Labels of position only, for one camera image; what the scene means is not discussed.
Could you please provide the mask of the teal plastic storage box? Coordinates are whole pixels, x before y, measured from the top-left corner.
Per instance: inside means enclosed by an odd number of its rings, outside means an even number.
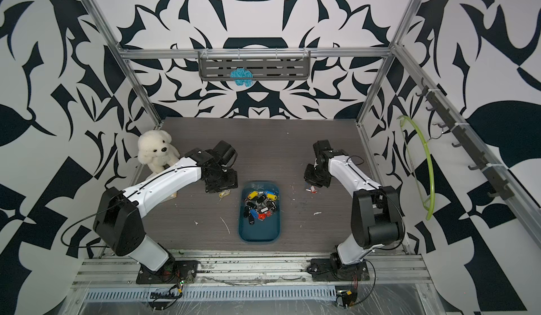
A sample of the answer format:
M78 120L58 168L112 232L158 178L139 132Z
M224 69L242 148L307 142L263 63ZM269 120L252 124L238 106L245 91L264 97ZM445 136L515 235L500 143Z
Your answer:
M238 233L246 243L272 243L280 236L280 190L267 181L242 188Z

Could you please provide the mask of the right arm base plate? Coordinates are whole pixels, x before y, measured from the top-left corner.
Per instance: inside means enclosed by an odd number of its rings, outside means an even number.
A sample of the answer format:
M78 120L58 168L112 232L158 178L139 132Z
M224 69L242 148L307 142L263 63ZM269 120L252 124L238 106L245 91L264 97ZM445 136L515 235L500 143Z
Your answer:
M370 281L370 271L365 261L341 266L334 259L312 259L306 269L314 281Z

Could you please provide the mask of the red tag key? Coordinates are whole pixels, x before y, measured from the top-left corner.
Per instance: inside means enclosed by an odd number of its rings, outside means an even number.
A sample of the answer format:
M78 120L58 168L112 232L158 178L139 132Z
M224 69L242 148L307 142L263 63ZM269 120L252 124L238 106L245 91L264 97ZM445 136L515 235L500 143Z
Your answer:
M306 188L305 191L310 192L311 194L318 193L318 190L313 185L311 185L309 188Z

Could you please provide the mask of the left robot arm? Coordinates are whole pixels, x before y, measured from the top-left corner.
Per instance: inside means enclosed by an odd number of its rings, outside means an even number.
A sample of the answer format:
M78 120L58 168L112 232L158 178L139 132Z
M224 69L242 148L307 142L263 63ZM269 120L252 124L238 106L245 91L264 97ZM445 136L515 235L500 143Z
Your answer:
M173 193L197 181L204 182L207 193L237 188L238 174L233 168L237 158L235 148L221 140L213 149L188 152L160 174L137 185L106 190L93 231L114 254L157 272L172 260L172 255L147 235L142 219Z

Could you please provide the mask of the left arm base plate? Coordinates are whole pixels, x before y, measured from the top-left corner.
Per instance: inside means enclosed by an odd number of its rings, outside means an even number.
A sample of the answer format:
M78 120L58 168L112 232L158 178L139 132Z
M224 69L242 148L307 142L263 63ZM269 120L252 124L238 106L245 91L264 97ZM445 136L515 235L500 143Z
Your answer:
M138 285L192 283L197 276L199 261L169 259L158 271L140 264Z

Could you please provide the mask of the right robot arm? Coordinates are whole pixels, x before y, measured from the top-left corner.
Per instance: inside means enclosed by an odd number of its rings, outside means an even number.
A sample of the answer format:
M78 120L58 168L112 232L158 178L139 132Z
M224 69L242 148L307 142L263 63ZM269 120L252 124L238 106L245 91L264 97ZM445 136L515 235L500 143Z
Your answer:
M329 187L336 179L352 197L351 234L336 247L331 261L338 269L361 263L375 250L401 245L405 224L396 189L369 178L355 156L331 147L328 140L313 144L316 160L308 164L305 181L318 188Z

